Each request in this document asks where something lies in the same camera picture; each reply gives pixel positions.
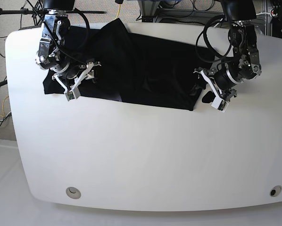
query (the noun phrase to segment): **black cloth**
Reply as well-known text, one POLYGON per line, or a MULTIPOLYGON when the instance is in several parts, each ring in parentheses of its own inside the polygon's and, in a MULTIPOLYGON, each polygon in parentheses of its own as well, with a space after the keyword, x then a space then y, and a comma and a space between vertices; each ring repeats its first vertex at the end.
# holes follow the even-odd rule
MULTIPOLYGON (((96 83, 83 81, 81 95, 125 103, 160 106, 192 111, 206 83, 194 69, 210 68, 196 57, 195 47, 176 41, 128 33, 120 19, 101 30, 92 30, 86 50, 79 56, 87 62, 95 59, 96 83)), ((76 49, 84 40, 85 29, 71 27, 66 47, 76 49)), ((206 59, 214 56, 207 48, 199 48, 206 59)), ((49 72, 44 81, 45 94, 63 94, 49 72)))

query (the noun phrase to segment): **white floor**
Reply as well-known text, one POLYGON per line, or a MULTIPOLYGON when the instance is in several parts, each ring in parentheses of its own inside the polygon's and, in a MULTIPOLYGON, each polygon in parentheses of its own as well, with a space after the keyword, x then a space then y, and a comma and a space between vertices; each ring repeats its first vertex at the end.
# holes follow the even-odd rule
POLYGON ((282 226, 282 202, 177 213, 99 210, 42 202, 30 194, 17 143, 0 140, 0 226, 282 226))

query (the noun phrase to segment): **metal grommet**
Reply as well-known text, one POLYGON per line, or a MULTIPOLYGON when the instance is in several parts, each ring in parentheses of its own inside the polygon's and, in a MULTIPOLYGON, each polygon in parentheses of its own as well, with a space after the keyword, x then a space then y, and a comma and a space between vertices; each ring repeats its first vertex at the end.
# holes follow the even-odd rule
POLYGON ((66 194, 71 199, 79 199, 81 197, 80 191, 77 188, 75 188, 75 187, 68 187, 66 189, 66 194))
POLYGON ((279 194, 281 192, 282 192, 282 187, 281 186, 275 186, 274 188, 271 189, 270 196, 271 197, 279 196, 279 194))

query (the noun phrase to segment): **black fabric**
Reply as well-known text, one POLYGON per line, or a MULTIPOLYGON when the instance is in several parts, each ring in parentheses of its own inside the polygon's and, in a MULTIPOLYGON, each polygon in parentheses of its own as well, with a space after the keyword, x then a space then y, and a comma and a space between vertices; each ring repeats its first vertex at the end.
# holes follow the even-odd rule
MULTIPOLYGON (((96 83, 83 81, 81 95, 132 104, 151 105, 192 111, 206 83, 194 74, 195 68, 210 68, 200 61, 193 45, 128 33, 120 19, 101 30, 92 30, 88 47, 79 56, 83 61, 95 59, 96 83)), ((76 49, 84 40, 85 30, 71 27, 66 36, 68 48, 76 49)), ((206 48, 201 56, 213 60, 206 48)), ((64 89, 49 72, 44 81, 45 94, 63 94, 64 89)))

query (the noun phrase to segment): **round hole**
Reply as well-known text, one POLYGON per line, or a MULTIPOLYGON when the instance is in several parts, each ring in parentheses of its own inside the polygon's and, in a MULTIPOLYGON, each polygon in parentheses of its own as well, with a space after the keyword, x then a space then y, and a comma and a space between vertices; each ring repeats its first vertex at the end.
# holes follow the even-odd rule
POLYGON ((275 186, 274 188, 271 189, 270 196, 271 197, 279 196, 279 194, 281 192, 282 192, 282 187, 281 186, 275 186))
POLYGON ((75 188, 75 187, 68 187, 66 189, 66 194, 71 199, 79 199, 81 197, 80 191, 77 188, 75 188))

